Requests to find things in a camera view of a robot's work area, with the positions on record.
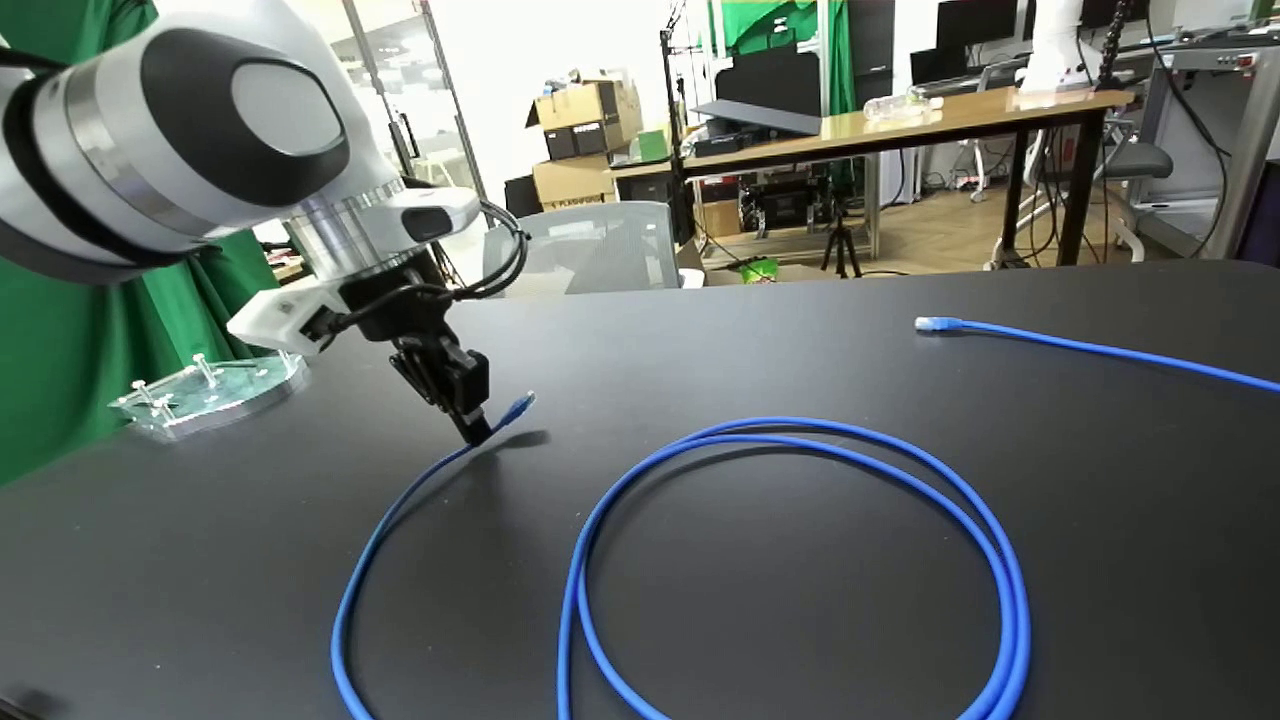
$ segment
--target computer monitor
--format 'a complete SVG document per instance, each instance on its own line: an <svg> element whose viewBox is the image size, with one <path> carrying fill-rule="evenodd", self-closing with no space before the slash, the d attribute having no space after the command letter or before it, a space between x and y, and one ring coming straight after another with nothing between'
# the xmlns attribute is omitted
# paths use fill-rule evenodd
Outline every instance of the computer monitor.
<svg viewBox="0 0 1280 720"><path fill-rule="evenodd" d="M959 45L992 45L1018 32L1018 0L953 0Z"/></svg>
<svg viewBox="0 0 1280 720"><path fill-rule="evenodd" d="M756 54L737 54L733 72L726 77L726 88L715 88L722 98L781 107L781 112L825 112L822 90L822 58L814 51L795 47L769 47Z"/></svg>
<svg viewBox="0 0 1280 720"><path fill-rule="evenodd" d="M1079 27L1108 27L1118 14L1118 0L1084 0L1079 6ZM1154 0L1124 0L1124 21L1148 21L1154 14ZM1027 0L1027 27L1026 41L1037 37L1037 0Z"/></svg>
<svg viewBox="0 0 1280 720"><path fill-rule="evenodd" d="M936 45L932 47L964 47L958 0L936 3Z"/></svg>
<svg viewBox="0 0 1280 720"><path fill-rule="evenodd" d="M1124 0L1124 21L1148 21L1154 0ZM1108 27L1118 21L1118 0L1084 0L1079 27Z"/></svg>

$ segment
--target cable connector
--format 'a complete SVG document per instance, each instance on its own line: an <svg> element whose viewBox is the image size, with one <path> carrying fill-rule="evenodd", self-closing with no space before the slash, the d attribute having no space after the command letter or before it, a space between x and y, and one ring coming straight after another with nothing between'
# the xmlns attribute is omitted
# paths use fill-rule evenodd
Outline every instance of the cable connector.
<svg viewBox="0 0 1280 720"><path fill-rule="evenodd" d="M953 314L917 314L917 334L959 334Z"/></svg>

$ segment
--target black tabletop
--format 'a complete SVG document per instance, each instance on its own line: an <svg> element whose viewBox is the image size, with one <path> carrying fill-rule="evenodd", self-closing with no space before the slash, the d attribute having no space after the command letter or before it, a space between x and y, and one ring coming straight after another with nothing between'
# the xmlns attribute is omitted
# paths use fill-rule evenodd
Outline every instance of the black tabletop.
<svg viewBox="0 0 1280 720"><path fill-rule="evenodd" d="M1280 376L1280 276L1067 268L457 310L522 430L430 496L357 615L382 716L553 716L567 546L646 452L810 410L919 440L999 513L1034 592L1026 716L1280 716L1280 403L999 340L964 310ZM454 426L357 340L180 448L111 440L0 486L0 693L55 716L342 716L326 643L382 507ZM641 490L595 613L678 716L958 716L998 651L981 557L912 496L804 456ZM580 668L576 706L623 716Z"/></svg>

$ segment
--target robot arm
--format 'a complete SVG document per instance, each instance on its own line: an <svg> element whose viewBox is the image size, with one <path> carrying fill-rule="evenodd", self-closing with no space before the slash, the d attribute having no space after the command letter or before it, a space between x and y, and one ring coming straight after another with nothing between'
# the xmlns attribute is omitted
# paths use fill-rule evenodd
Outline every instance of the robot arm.
<svg viewBox="0 0 1280 720"><path fill-rule="evenodd" d="M59 72L0 69L0 256L111 282L283 215L314 276L229 327L314 357L361 323L457 426L489 436L489 363L445 323L457 291L431 240L481 198L404 189L329 45L283 0L171 14Z"/></svg>

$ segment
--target blue cable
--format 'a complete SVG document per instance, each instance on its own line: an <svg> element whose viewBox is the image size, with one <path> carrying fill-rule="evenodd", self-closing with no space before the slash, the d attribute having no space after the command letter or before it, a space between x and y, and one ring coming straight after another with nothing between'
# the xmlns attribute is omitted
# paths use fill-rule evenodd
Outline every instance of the blue cable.
<svg viewBox="0 0 1280 720"><path fill-rule="evenodd" d="M1225 380L1225 385L1280 394L1280 385L1263 380L1263 376L1243 376L1232 367L1195 363L1195 360L1160 357L1160 353L1135 353L1135 347L1121 347L1121 342L1089 342L1089 340L1072 340L1072 334L1048 334L1048 333L1014 327L1014 323L987 323L987 321L964 321L964 314L917 314L917 333L919 334L999 334L999 340L1043 342L1043 347L1060 347L1060 353L1174 367L1174 372L1208 376L1208 380Z"/></svg>
<svg viewBox="0 0 1280 720"><path fill-rule="evenodd" d="M492 426L504 430L513 426L524 410L528 410L532 394L522 394L504 418ZM384 540L398 530L398 525L404 521L404 507L431 483L445 474L445 466L454 466L457 460L474 456L475 448L486 443L470 443L470 448L457 448L447 452L445 460L437 460L419 480L414 480L390 507L384 516L373 525L363 546L361 546L361 560L344 585L344 596L338 604L338 615L333 615L333 629L329 629L329 671L333 671L333 682L347 706L351 720L373 720L357 681L351 681L351 668L347 668L347 636L351 636L351 615L357 615L357 604L361 604L361 592L363 592L363 577L375 560L375 550L384 546Z"/></svg>
<svg viewBox="0 0 1280 720"><path fill-rule="evenodd" d="M876 443L888 448L896 456L907 456L917 465L926 465L930 472L936 472L953 490L964 496L964 505L972 513L964 513L953 496L936 490L932 483L926 483L919 474L885 465L876 456L851 452L845 443L825 443L825 440L810 440L810 436L789 436L789 430L816 430L816 436L842 436L842 440L862 440L862 443ZM1034 668L1034 613L1027 613L1027 586L1026 586L1026 573L1022 560L998 521L998 513L959 480L959 472L953 472L943 460L930 456L926 448L872 430L872 426L855 426L855 424L832 424L832 418L804 418L804 416L748 416L737 424L715 424L703 430L693 430L651 456L646 456L641 465L631 465L593 507L593 516L584 521L571 560L567 560L567 585L566 585L566 598L562 598L562 636L556 636L556 716L571 720L571 631L580 629L595 671L605 674L605 682L646 720L661 720L664 710L646 701L623 671L609 659L609 647L595 631L595 615L593 615L593 592L588 592L588 562L593 562L593 546L600 540L600 529L609 521L609 513L651 472L661 472L664 465L693 456L693 452L708 452L708 448L769 448L769 452L810 452L810 456L830 456L851 466L863 466L880 480L891 480L907 490L917 490L919 499L936 505L987 560L987 573L998 580L998 598L999 598L999 651L992 662L987 682L981 689L981 696L964 706L964 720L1006 720L1018 710L1022 693L1027 682L1027 668Z"/></svg>

